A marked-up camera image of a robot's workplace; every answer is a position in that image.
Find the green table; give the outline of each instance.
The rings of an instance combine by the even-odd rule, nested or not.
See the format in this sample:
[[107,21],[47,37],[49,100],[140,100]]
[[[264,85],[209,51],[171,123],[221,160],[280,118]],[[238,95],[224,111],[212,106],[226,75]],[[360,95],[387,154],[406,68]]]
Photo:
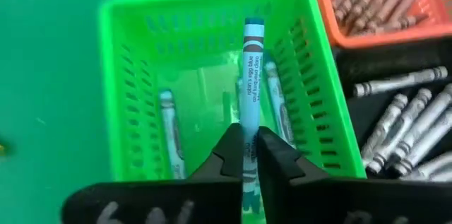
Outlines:
[[59,223],[111,181],[97,46],[101,0],[0,0],[0,222]]

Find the green surface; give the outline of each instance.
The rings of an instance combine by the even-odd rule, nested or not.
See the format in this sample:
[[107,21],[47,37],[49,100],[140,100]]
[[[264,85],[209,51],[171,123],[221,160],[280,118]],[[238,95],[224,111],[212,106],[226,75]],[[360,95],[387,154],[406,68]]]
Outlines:
[[[187,172],[208,157],[237,106],[249,17],[265,21],[297,148],[332,175],[364,177],[316,0],[110,0],[100,17],[116,180],[172,178],[158,98],[165,89],[174,94]],[[275,130],[261,92],[261,124]],[[245,223],[263,218],[249,215],[255,221]]]
[[59,223],[73,191],[111,181],[97,44],[101,0],[0,0],[2,224]]

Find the green plastic basket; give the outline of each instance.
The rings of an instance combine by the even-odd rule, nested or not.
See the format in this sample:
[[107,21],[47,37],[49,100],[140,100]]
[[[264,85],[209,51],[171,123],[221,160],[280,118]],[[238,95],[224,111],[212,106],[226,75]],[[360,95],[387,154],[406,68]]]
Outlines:
[[[171,179],[164,89],[174,94],[187,172],[208,157],[237,111],[247,17],[265,21],[297,148],[332,175],[365,177],[316,0],[109,0],[100,30],[115,180]],[[265,78],[261,125],[276,131]]]

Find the orange basket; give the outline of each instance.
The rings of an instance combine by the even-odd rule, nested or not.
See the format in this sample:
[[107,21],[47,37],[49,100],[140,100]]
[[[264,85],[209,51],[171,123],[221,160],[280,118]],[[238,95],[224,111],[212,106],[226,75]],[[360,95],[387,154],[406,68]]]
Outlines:
[[330,43],[345,48],[387,45],[452,35],[452,0],[416,0],[408,15],[428,13],[427,20],[407,30],[372,36],[344,35],[343,29],[336,22],[331,0],[319,0],[319,6]]

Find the orange plastic basket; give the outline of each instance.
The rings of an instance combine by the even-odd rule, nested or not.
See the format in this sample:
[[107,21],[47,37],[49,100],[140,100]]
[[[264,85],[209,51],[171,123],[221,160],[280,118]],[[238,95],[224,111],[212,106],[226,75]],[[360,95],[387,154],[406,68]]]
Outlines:
[[336,22],[331,0],[319,0],[319,6],[330,43],[345,48],[387,45],[452,35],[452,0],[416,0],[408,14],[428,13],[429,19],[413,28],[396,33],[352,37],[342,33]]

